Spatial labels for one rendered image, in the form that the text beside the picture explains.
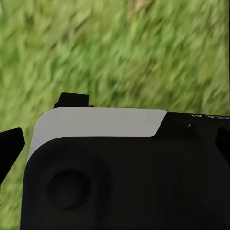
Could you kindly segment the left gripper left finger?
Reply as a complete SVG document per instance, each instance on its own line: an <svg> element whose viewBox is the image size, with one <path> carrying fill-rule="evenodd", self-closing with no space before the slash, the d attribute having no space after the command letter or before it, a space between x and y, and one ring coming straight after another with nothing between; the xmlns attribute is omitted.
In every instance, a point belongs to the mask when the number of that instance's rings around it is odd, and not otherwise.
<svg viewBox="0 0 230 230"><path fill-rule="evenodd" d="M0 133L0 185L25 146L20 127Z"/></svg>

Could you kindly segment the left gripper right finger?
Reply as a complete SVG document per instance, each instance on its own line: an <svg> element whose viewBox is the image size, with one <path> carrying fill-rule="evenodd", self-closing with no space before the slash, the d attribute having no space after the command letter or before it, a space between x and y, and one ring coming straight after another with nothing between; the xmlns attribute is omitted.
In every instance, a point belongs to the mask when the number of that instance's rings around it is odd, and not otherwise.
<svg viewBox="0 0 230 230"><path fill-rule="evenodd" d="M215 144L230 165L230 129L220 127L216 135Z"/></svg>

